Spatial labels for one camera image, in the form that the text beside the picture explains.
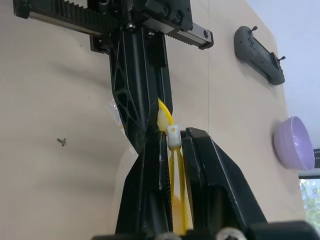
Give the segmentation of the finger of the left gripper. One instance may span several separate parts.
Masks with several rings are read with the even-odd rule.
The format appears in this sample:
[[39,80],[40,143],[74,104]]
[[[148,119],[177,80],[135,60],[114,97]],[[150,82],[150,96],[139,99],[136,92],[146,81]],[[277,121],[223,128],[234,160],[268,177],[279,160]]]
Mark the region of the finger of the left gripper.
[[147,59],[145,28],[113,33],[111,86],[125,135],[137,153],[157,129],[159,110],[155,72]]
[[173,113],[172,89],[167,56],[165,35],[162,32],[149,30],[147,32],[147,56],[155,73],[157,96]]

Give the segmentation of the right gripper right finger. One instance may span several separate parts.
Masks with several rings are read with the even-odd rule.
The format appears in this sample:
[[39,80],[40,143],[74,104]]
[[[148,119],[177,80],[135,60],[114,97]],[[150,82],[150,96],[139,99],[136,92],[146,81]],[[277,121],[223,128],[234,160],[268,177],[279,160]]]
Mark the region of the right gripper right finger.
[[206,131],[188,127],[181,138],[194,229],[247,230],[267,222],[241,169]]

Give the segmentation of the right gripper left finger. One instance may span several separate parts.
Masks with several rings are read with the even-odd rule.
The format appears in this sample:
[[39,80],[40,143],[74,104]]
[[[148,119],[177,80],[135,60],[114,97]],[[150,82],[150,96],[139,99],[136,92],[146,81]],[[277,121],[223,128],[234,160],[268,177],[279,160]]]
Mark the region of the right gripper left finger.
[[115,234],[155,237],[172,231],[167,138],[157,132],[148,138],[125,179]]

